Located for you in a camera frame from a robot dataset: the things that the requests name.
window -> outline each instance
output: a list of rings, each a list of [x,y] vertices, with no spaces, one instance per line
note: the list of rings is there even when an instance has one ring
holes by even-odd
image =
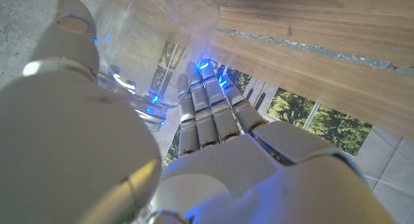
[[[179,158],[179,142],[180,142],[180,126],[177,128],[174,134],[173,142],[169,146],[167,155],[164,159],[164,163],[162,164],[162,170],[165,170],[170,162]]]
[[[320,106],[308,131],[356,156],[371,128],[370,124],[331,108]]]
[[[372,126],[339,111],[279,88],[264,116],[265,120],[281,120],[329,141],[356,156]]]
[[[158,95],[163,95],[166,92],[167,86],[174,70],[177,67],[185,48],[167,41],[162,50],[158,67],[155,71],[149,91]]]
[[[313,101],[279,88],[267,109],[267,114],[302,128],[314,105]]]
[[[250,75],[227,67],[223,64],[217,63],[215,61],[210,60],[210,63],[214,66],[214,69],[218,76],[225,74],[233,81],[236,88],[243,94],[246,89],[246,86],[250,79],[252,78]]]

clear glass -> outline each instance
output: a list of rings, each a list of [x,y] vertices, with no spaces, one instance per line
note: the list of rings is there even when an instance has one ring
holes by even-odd
[[[162,117],[178,104],[177,79],[197,69],[187,65],[202,58],[218,20],[215,0],[103,0],[95,15],[100,85]]]

green foliage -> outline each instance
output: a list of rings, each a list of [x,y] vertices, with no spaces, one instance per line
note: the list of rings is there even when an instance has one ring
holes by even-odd
[[[232,68],[227,68],[226,75],[234,83],[235,87],[243,94],[248,82],[252,78],[250,75],[239,72]]]
[[[164,45],[164,48],[162,49],[161,56],[160,56],[158,63],[160,63],[161,65],[165,67],[168,66],[169,59],[171,58],[171,55],[173,54],[173,51],[174,51],[174,46],[175,46],[174,43],[170,41],[166,41],[166,44]]]
[[[267,113],[284,122],[303,127],[315,102],[279,88]]]
[[[308,131],[356,156],[372,126],[328,107],[320,106]]]
[[[297,127],[303,127],[315,103],[284,89],[278,89],[267,113]],[[343,113],[320,106],[308,131],[356,156],[372,126]]]
[[[179,158],[179,142],[180,142],[180,127],[177,128],[173,142],[169,146],[166,158],[164,159],[167,164]]]
[[[217,73],[218,76],[221,76],[226,69],[226,66],[217,63],[215,61],[210,60],[210,63],[214,66],[214,70]],[[252,78],[250,75],[247,75],[245,73],[242,73],[240,71],[237,71],[232,68],[227,68],[226,75],[231,79],[231,81],[234,83],[235,87],[243,94],[243,92],[246,89],[246,86],[250,79]]]

floor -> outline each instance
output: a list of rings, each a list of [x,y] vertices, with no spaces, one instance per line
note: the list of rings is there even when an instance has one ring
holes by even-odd
[[[0,0],[0,88],[21,76],[58,0]],[[81,0],[92,15],[101,0]]]

metal finger segment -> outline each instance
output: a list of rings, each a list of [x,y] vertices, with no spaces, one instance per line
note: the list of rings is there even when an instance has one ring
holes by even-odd
[[[194,111],[199,112],[203,109],[209,108],[206,93],[202,83],[191,85],[191,98],[193,100]]]
[[[211,77],[208,80],[204,81],[204,87],[206,88],[207,98],[210,107],[226,100],[226,98],[223,95],[223,92],[220,89],[219,81],[217,81],[216,77]]]
[[[179,109],[181,116],[180,123],[195,119],[193,100],[191,100],[190,94],[186,94],[186,96],[181,100]]]
[[[177,81],[177,91],[181,101],[180,109],[180,140],[179,156],[193,153],[200,149],[197,126],[195,123],[195,112],[190,90],[188,89],[188,77],[180,75]]]
[[[194,72],[194,69],[195,68],[194,67],[191,67],[193,65],[195,66],[194,63],[189,63],[188,66],[190,66],[190,67],[187,68],[187,73],[190,74],[190,85],[195,85],[197,83],[201,83],[202,82],[200,73],[198,73],[198,71],[195,71]]]
[[[232,110],[226,102],[219,81],[213,67],[208,62],[201,62],[205,68],[200,69],[204,88],[219,136],[220,143],[226,142],[230,137],[240,135],[239,128],[232,115]]]
[[[237,90],[226,76],[219,79],[221,89],[233,109],[234,115],[245,133],[252,134],[253,129],[266,124],[263,117],[252,107],[250,102]]]
[[[210,109],[204,109],[195,114],[200,148],[219,143],[217,131]]]
[[[239,128],[235,123],[232,110],[227,102],[221,102],[212,107],[215,127],[221,143],[226,142],[231,137],[240,135]]]
[[[179,156],[193,153],[200,149],[195,119],[180,124]]]

